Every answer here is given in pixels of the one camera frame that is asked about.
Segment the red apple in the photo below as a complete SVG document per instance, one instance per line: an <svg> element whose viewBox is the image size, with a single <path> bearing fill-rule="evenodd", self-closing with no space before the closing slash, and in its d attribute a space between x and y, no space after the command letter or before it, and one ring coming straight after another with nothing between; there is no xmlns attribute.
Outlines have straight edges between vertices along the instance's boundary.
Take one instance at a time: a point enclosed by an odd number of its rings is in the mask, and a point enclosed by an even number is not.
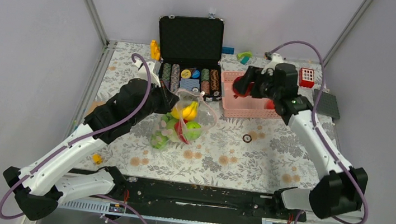
<svg viewBox="0 0 396 224"><path fill-rule="evenodd" d="M248 83L248 81L242 76L235 78L232 90L236 96L248 97L251 93L251 89L252 82Z"/></svg>

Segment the orange peach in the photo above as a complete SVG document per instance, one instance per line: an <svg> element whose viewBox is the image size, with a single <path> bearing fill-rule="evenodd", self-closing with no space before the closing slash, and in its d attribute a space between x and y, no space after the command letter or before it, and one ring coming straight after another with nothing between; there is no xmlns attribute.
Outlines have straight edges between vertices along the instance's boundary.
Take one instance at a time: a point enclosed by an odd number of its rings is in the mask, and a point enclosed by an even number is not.
<svg viewBox="0 0 396 224"><path fill-rule="evenodd" d="M266 110L275 110L274 102L271 100L268 100L267 103L265 103L265 109Z"/></svg>

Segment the green round vegetable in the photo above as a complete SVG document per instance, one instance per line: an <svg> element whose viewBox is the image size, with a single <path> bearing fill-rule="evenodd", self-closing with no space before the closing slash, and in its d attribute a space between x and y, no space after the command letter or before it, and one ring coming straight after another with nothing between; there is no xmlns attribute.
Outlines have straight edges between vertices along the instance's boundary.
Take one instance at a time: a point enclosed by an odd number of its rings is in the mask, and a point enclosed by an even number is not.
<svg viewBox="0 0 396 224"><path fill-rule="evenodd" d="M164 136L160 131L153 133L152 136L150 137L150 145L154 149L160 150L162 148L165 148L167 142L168 142L167 136Z"/></svg>

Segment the clear pink-dotted zip bag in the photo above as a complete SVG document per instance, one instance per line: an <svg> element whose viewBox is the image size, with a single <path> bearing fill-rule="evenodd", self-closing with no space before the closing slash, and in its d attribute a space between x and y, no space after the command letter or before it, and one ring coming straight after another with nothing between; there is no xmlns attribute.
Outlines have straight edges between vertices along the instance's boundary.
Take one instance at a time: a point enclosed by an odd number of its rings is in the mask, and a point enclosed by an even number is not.
<svg viewBox="0 0 396 224"><path fill-rule="evenodd" d="M169 113L156 118L149 144L164 150L174 144L195 142L216 125L215 111L206 103L206 93L178 89L179 101Z"/></svg>

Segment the green striped watermelon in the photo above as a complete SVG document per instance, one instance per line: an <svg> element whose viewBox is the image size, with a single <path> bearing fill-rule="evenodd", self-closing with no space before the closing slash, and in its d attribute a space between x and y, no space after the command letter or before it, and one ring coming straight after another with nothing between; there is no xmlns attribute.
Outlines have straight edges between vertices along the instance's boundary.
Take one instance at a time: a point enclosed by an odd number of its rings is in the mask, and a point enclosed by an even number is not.
<svg viewBox="0 0 396 224"><path fill-rule="evenodd" d="M201 125L195 121L189 121L186 123L186 132L184 134L186 140L194 141L201 136Z"/></svg>

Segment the red bell pepper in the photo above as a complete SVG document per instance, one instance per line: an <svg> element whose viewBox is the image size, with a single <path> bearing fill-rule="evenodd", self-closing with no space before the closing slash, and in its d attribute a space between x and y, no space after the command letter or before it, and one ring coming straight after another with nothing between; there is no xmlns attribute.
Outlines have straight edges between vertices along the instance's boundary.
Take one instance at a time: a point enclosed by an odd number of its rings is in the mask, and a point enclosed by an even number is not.
<svg viewBox="0 0 396 224"><path fill-rule="evenodd" d="M181 122L180 120L177 121L177 123L174 125L175 134L181 142L183 142L184 144L189 144L188 140L183 134L183 125L185 125L185 122Z"/></svg>

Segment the pale green cabbage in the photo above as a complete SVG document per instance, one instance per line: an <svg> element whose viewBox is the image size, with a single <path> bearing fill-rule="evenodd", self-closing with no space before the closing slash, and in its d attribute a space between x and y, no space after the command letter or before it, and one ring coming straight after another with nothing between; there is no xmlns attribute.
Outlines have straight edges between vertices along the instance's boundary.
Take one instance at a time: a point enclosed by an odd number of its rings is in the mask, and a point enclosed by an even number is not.
<svg viewBox="0 0 396 224"><path fill-rule="evenodd" d="M165 137L171 138L176 135L175 125L178 123L178 119L172 116L162 116L161 117L161 134Z"/></svg>

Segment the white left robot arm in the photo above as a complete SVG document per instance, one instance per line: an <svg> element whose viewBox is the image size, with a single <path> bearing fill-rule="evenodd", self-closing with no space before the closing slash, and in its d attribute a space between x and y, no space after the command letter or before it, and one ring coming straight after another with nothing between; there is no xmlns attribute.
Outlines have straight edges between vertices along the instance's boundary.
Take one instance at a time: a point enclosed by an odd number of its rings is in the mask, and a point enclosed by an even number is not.
<svg viewBox="0 0 396 224"><path fill-rule="evenodd" d="M123 196L126 181L117 167L106 166L77 178L64 178L84 157L128 134L150 114L167 114L179 97L165 86L132 79L105 104L97 106L84 122L59 145L33 164L11 166L3 172L22 215L37 221L64 202L93 195Z"/></svg>

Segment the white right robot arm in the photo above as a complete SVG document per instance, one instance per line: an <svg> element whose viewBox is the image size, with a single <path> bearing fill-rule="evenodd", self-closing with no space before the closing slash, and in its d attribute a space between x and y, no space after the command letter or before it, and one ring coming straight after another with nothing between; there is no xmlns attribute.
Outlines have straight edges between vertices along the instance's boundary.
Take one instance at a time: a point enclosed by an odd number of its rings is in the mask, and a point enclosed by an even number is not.
<svg viewBox="0 0 396 224"><path fill-rule="evenodd" d="M294 65L249 66L232 89L241 97L269 99L275 112L304 145L319 177L311 189L284 188L274 193L272 213L286 218L293 210L313 212L320 219L366 209L364 191L368 175L342 156L321 127L309 99L298 93Z"/></svg>

